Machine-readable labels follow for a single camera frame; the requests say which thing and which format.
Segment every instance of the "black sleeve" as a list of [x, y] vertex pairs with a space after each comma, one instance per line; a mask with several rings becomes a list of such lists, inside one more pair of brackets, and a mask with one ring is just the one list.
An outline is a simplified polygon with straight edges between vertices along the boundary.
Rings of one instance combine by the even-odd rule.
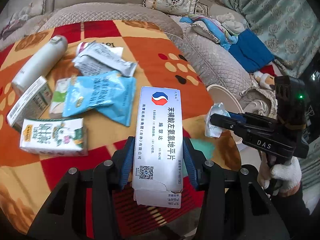
[[271, 202], [282, 218], [290, 237], [293, 237], [308, 224], [310, 212], [302, 199], [302, 183], [294, 195], [289, 197], [272, 196]]

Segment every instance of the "stuffed animal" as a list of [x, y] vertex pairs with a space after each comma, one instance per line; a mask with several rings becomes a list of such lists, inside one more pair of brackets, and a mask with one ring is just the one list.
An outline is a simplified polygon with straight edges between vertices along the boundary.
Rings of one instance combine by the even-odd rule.
[[258, 82], [260, 87], [269, 90], [275, 90], [275, 77], [271, 76], [268, 73], [262, 73], [260, 71], [256, 71], [253, 73], [254, 79]]

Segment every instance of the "blue snack package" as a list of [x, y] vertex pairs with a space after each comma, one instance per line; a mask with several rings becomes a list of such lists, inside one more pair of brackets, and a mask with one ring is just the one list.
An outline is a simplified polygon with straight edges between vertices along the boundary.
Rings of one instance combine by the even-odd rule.
[[114, 70], [97, 76], [79, 76], [70, 81], [63, 117], [92, 108], [125, 126], [130, 125], [136, 89], [134, 77], [125, 78]]

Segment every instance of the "white water bottle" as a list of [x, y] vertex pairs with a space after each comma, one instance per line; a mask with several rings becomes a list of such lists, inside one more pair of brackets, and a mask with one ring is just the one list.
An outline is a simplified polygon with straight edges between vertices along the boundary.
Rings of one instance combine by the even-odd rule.
[[68, 48], [64, 36], [56, 35], [34, 54], [12, 80], [13, 90], [21, 96], [40, 76], [46, 76]]

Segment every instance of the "black spot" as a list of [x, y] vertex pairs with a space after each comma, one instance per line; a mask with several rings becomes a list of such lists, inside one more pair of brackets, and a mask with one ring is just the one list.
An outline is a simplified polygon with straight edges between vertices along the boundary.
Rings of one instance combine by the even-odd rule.
[[179, 75], [175, 75], [175, 77], [178, 79], [178, 81], [180, 82], [180, 84], [184, 85], [187, 80]]
[[187, 61], [185, 57], [183, 57], [181, 54], [179, 54], [179, 58], [181, 58], [184, 61]]

